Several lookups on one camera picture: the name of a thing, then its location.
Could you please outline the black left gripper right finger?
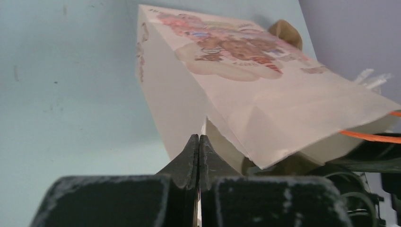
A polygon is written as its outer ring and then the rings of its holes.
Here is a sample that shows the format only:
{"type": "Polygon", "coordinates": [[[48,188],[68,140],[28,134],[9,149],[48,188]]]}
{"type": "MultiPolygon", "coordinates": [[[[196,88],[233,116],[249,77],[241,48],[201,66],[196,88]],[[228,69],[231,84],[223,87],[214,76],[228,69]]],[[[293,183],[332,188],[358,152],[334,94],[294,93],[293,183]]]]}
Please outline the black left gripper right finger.
{"type": "Polygon", "coordinates": [[[218,183],[221,179],[241,176],[214,150],[208,136],[199,141],[199,187],[201,217],[204,227],[221,227],[218,183]]]}

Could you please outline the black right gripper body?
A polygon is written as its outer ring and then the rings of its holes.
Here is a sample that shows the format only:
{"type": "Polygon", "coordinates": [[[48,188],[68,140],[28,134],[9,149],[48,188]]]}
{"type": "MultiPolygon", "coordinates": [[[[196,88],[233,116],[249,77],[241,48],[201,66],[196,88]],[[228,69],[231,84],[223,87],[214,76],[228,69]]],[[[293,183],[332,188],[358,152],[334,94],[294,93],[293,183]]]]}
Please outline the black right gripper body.
{"type": "Polygon", "coordinates": [[[355,227],[401,224],[401,146],[363,141],[349,154],[318,165],[301,153],[261,170],[244,158],[244,175],[312,175],[330,180],[346,203],[355,227]]]}

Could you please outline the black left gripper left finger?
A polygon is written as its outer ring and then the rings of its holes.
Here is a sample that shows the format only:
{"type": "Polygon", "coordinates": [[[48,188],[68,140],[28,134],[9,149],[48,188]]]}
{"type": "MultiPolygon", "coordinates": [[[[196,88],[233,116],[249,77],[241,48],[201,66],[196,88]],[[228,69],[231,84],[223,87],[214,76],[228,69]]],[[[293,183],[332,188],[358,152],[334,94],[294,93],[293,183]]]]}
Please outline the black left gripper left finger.
{"type": "Polygon", "coordinates": [[[163,183],[161,227],[196,227],[199,197],[199,136],[190,136],[182,152],[156,173],[163,183]]]}

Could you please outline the paper bag orange handles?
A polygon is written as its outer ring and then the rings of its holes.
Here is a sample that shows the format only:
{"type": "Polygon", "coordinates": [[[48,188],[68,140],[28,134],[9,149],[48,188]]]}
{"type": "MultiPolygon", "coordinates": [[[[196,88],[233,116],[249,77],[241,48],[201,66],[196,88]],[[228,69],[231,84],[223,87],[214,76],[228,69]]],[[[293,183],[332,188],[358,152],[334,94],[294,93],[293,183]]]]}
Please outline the paper bag orange handles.
{"type": "Polygon", "coordinates": [[[401,106],[332,72],[250,21],[139,5],[137,70],[170,158],[206,126],[240,169],[265,169],[300,153],[316,164],[382,132],[401,106]]]}

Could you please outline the brown pulp cup carrier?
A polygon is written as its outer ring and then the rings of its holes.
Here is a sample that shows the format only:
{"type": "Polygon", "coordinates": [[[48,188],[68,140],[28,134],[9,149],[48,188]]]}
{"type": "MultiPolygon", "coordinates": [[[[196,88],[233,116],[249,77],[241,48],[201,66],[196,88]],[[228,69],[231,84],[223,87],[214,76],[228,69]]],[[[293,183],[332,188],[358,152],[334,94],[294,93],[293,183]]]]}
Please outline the brown pulp cup carrier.
{"type": "Polygon", "coordinates": [[[300,33],[286,20],[280,19],[276,21],[269,27],[268,32],[299,50],[303,49],[303,40],[300,33]]]}

